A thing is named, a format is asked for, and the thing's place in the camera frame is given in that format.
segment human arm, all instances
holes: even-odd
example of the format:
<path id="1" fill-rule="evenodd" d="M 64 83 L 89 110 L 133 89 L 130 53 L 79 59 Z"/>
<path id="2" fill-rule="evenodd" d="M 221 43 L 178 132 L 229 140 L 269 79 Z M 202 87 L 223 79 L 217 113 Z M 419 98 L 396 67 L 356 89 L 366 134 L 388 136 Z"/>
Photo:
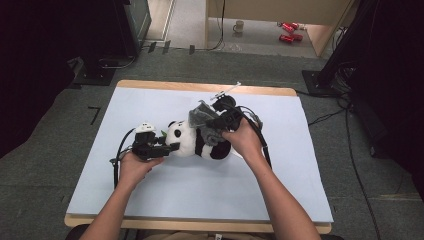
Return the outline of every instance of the human arm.
<path id="1" fill-rule="evenodd" d="M 306 211 L 266 162 L 259 138 L 249 123 L 242 119 L 237 131 L 223 132 L 222 136 L 243 156 L 255 175 L 277 239 L 321 239 Z"/>
<path id="2" fill-rule="evenodd" d="M 162 162 L 163 158 L 141 162 L 132 152 L 125 154 L 121 161 L 118 185 L 80 239 L 118 239 L 132 191 L 154 166 Z"/>

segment white plastic part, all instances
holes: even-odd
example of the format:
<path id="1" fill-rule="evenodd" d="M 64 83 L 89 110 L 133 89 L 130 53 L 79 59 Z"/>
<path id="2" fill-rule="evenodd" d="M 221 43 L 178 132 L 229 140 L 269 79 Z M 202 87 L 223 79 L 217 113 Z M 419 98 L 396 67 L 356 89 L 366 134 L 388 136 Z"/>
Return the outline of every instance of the white plastic part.
<path id="1" fill-rule="evenodd" d="M 212 100 L 214 100 L 215 98 L 219 98 L 220 96 L 222 96 L 222 95 L 226 94 L 227 92 L 229 92 L 229 91 L 233 90 L 234 88 L 236 88 L 236 87 L 238 87 L 238 86 L 240 86 L 240 85 L 241 85 L 241 83 L 240 83 L 240 82 L 237 82 L 237 84 L 236 84 L 236 85 L 234 85 L 234 86 L 230 87 L 229 89 L 227 89 L 227 90 L 225 90 L 225 91 L 221 91 L 221 92 L 217 93 L 215 96 L 211 97 L 211 98 L 210 98 L 210 100 L 212 101 Z"/>
<path id="2" fill-rule="evenodd" d="M 155 126 L 153 126 L 153 124 L 150 124 L 148 122 L 144 122 L 144 123 L 140 124 L 140 126 L 138 126 L 135 129 L 136 133 L 153 132 L 153 131 L 156 131 Z"/>

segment person's left hand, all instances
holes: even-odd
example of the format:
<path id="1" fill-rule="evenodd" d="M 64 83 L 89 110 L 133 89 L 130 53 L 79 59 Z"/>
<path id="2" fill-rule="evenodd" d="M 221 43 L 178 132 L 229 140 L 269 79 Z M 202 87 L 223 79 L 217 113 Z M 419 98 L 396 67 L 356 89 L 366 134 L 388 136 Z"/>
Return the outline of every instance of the person's left hand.
<path id="1" fill-rule="evenodd" d="M 132 152 L 125 154 L 121 160 L 118 186 L 124 185 L 131 190 L 137 186 L 152 168 L 164 161 L 164 158 L 156 158 L 149 162 L 142 162 L 140 158 Z"/>

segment table edge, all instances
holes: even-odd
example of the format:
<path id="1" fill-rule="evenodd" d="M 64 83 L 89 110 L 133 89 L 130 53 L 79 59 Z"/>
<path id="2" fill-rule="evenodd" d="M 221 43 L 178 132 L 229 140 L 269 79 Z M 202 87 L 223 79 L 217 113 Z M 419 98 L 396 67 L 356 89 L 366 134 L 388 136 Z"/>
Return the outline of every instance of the table edge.
<path id="1" fill-rule="evenodd" d="M 64 222 L 68 227 L 75 227 L 81 224 L 90 224 L 94 220 L 94 215 L 65 214 Z M 314 223 L 320 234 L 331 232 L 331 223 Z M 156 229 L 156 230 L 177 230 L 177 231 L 214 231 L 214 232 L 259 232 L 273 233 L 271 223 L 258 223 L 247 221 L 224 221 L 199 219 L 179 220 L 179 219 L 142 219 L 137 217 L 124 217 L 121 228 L 132 229 Z"/>
<path id="2" fill-rule="evenodd" d="M 145 80 L 127 80 L 127 79 L 123 79 L 119 81 L 116 85 L 116 87 L 123 87 L 123 88 L 202 91 L 202 92 L 216 92 L 216 93 L 225 91 L 233 86 L 234 85 L 210 84 L 210 83 L 164 82 L 164 81 L 145 81 Z M 243 85 L 232 89 L 230 93 L 293 96 L 293 97 L 297 96 L 296 91 L 292 88 L 243 86 Z"/>

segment wrist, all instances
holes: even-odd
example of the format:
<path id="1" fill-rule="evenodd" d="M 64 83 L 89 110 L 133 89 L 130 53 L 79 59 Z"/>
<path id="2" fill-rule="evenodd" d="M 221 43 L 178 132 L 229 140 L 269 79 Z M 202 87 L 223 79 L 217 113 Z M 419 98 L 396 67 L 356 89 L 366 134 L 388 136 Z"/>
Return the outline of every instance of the wrist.
<path id="1" fill-rule="evenodd" d="M 254 151 L 252 153 L 246 154 L 246 156 L 243 156 L 243 158 L 249 166 L 250 164 L 254 163 L 266 162 L 266 159 L 261 151 Z"/>
<path id="2" fill-rule="evenodd" d="M 116 186 L 115 191 L 119 191 L 119 192 L 122 192 L 122 193 L 131 194 L 132 191 L 134 191 L 134 189 L 135 189 L 136 186 L 137 185 L 133 185 L 133 184 L 127 183 L 125 180 L 122 180 L 122 181 L 120 180 L 118 182 L 118 185 Z"/>
<path id="3" fill-rule="evenodd" d="M 246 163 L 255 175 L 271 170 L 263 155 L 258 155 L 256 157 L 246 159 Z"/>

